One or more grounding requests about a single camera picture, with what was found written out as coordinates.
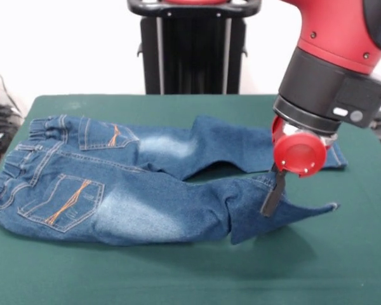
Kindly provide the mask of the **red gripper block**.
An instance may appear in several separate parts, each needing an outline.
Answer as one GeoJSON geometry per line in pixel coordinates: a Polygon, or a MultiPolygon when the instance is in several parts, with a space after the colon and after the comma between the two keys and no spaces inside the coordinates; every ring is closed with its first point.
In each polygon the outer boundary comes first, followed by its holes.
{"type": "Polygon", "coordinates": [[[276,116],[271,126],[275,185],[268,193],[260,213],[271,217],[286,185],[286,171],[300,177],[314,175],[326,161],[327,146],[314,132],[289,124],[276,116]]]}

